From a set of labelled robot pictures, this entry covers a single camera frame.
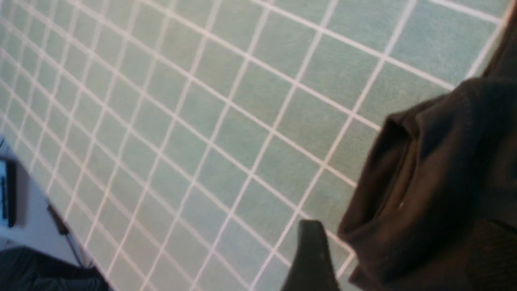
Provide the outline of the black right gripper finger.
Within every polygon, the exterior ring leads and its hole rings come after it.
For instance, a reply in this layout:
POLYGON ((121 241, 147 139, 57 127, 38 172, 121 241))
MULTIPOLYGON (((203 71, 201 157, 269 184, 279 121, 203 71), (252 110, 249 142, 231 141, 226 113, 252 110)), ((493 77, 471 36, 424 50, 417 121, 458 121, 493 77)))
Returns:
POLYGON ((301 220, 297 249, 282 291, 338 291, 324 226, 317 220, 301 220))

